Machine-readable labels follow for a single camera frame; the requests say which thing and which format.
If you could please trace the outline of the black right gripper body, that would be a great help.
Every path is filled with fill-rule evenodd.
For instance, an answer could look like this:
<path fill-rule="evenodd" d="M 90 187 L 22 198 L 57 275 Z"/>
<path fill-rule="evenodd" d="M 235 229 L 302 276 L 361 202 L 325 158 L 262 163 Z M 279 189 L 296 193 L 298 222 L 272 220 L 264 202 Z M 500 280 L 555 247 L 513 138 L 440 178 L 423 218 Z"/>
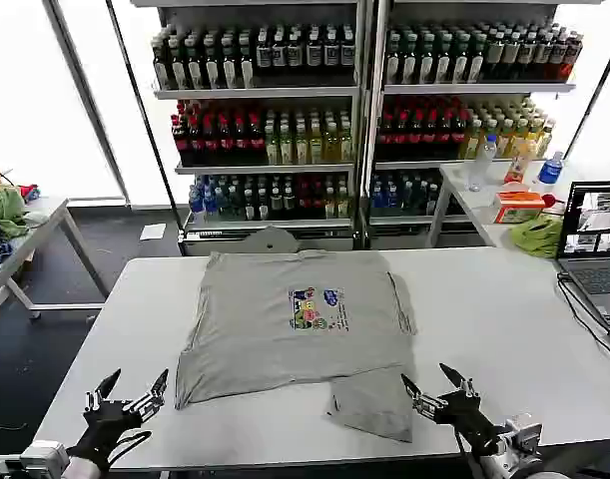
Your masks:
<path fill-rule="evenodd" d="M 440 395 L 443 405 L 434 415 L 437 424 L 451 425 L 469 444 L 474 455 L 494 455 L 499 452 L 500 427 L 481 411 L 481 399 L 467 396 L 462 390 Z"/>

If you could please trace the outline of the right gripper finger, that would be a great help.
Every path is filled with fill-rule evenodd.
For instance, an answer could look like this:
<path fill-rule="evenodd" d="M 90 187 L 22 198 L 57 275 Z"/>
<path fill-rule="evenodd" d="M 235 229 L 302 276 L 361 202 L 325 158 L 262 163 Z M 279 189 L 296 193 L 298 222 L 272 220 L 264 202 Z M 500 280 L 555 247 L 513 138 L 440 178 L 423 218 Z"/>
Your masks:
<path fill-rule="evenodd" d="M 477 401 L 481 400 L 480 394 L 474 389 L 471 378 L 465 378 L 456 369 L 440 362 L 439 367 L 446 378 L 454 386 L 454 390 L 445 394 L 441 394 L 438 398 L 445 402 L 461 401 Z"/>
<path fill-rule="evenodd" d="M 439 414 L 443 410 L 443 401 L 422 393 L 406 374 L 401 373 L 400 378 L 406 394 L 411 399 L 413 409 L 421 416 L 437 423 Z"/>

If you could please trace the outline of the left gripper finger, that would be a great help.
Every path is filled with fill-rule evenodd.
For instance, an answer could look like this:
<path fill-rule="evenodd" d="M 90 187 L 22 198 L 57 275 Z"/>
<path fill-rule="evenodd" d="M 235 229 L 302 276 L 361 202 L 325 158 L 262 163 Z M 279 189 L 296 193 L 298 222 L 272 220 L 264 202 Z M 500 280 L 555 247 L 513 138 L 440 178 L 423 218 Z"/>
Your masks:
<path fill-rule="evenodd" d="M 99 385 L 93 390 L 86 393 L 85 411 L 91 412 L 99 410 L 103 401 L 109 396 L 114 389 L 121 374 L 121 369 L 118 368 L 115 372 L 105 377 Z"/>
<path fill-rule="evenodd" d="M 165 404 L 164 395 L 168 376 L 169 369 L 166 368 L 154 381 L 148 392 L 124 406 L 124 413 L 137 417 L 141 423 L 146 423 L 156 415 Z"/>

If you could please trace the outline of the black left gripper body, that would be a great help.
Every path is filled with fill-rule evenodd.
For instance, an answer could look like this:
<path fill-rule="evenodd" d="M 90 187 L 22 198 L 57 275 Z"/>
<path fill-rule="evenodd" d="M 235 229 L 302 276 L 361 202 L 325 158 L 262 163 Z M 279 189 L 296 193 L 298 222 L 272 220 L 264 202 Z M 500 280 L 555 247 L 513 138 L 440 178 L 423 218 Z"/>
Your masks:
<path fill-rule="evenodd" d="M 70 448 L 70 456 L 87 459 L 100 470 L 108 470 L 110 455 L 121 436 L 143 424 L 138 412 L 124 410 L 126 404 L 126 401 L 103 401 L 97 410 L 85 412 L 87 429 Z"/>

